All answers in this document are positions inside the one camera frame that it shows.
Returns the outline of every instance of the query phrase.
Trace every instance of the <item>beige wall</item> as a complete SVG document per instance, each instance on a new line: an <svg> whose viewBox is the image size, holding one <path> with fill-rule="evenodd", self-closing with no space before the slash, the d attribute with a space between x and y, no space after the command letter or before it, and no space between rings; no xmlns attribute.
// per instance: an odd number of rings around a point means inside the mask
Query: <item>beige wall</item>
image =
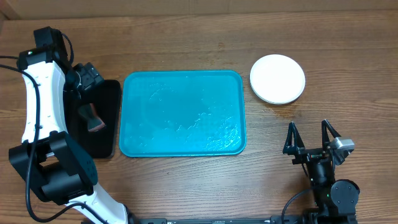
<svg viewBox="0 0 398 224"><path fill-rule="evenodd" d="M0 0L10 19L398 9L398 0Z"/></svg>

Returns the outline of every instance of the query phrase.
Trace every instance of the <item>wooden table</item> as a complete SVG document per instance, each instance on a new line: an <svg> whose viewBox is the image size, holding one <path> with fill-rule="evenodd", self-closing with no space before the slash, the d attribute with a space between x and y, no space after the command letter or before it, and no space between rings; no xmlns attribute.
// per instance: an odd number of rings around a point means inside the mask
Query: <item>wooden table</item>
<svg viewBox="0 0 398 224"><path fill-rule="evenodd" d="M131 159L116 149L112 159L95 161L101 185L138 217L280 214L309 185L302 168L282 154L288 123L296 122L307 148L320 147L321 120L328 118L356 143L336 178L360 186L359 222L398 222L398 11L7 21L0 53L34 48L32 31L45 26L69 36L75 62L92 62L104 78L122 84L144 70L232 69L243 78L248 144L240 155ZM287 55L303 67L307 86L295 103L270 105L251 90L251 66L268 54ZM19 74L1 70L0 96L0 222L33 223L24 181L8 161L25 126ZM61 209L32 198L40 217ZM308 195L288 213L311 206ZM54 223L82 218L70 211Z"/></svg>

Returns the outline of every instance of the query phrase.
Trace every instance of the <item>blue tray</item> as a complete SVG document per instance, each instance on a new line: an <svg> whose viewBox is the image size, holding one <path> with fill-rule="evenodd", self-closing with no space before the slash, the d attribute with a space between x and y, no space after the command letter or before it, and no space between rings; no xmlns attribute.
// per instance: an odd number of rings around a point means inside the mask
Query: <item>blue tray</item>
<svg viewBox="0 0 398 224"><path fill-rule="evenodd" d="M125 155L236 155L245 146L236 72L134 72L124 81L119 147Z"/></svg>

